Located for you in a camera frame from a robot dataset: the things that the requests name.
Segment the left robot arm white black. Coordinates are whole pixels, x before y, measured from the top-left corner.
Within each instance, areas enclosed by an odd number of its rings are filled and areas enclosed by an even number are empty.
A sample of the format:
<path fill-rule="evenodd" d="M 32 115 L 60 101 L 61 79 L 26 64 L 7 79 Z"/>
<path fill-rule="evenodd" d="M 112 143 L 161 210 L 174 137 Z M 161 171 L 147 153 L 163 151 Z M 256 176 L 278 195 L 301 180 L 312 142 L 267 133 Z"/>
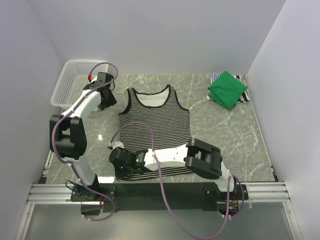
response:
<path fill-rule="evenodd" d="M 117 103 L 110 85 L 115 78 L 107 72 L 99 72 L 87 84 L 76 102 L 60 115 L 49 120 L 50 150 L 58 160 L 69 166 L 75 177 L 73 191 L 88 201 L 100 195 L 97 175 L 91 169 L 87 156 L 87 137 L 84 121 L 94 109 L 104 110 Z"/>

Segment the striped clothes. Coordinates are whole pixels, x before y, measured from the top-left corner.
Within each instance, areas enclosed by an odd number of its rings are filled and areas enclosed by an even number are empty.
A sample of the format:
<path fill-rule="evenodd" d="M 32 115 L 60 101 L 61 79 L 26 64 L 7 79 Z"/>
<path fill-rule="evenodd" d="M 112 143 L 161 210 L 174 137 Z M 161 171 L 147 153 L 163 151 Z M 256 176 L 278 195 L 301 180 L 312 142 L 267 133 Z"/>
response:
<path fill-rule="evenodd" d="M 180 105 L 173 86 L 168 84 L 158 93 L 139 93 L 134 88 L 127 92 L 128 104 L 119 113 L 119 140 L 126 150 L 163 150 L 188 143 L 190 111 Z"/>

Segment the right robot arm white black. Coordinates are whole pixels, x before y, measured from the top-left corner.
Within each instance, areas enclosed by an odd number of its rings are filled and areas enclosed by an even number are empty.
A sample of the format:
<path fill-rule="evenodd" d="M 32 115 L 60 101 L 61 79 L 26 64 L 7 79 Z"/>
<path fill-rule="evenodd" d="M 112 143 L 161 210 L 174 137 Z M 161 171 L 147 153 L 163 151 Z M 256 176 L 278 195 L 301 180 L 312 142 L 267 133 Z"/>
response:
<path fill-rule="evenodd" d="M 176 147 L 156 150 L 129 151 L 117 142 L 112 146 L 109 162 L 114 167 L 115 177 L 121 181 L 194 173 L 213 181 L 213 189 L 205 193 L 214 200 L 234 201 L 237 197 L 235 180 L 223 163 L 221 150 L 196 138 Z"/>

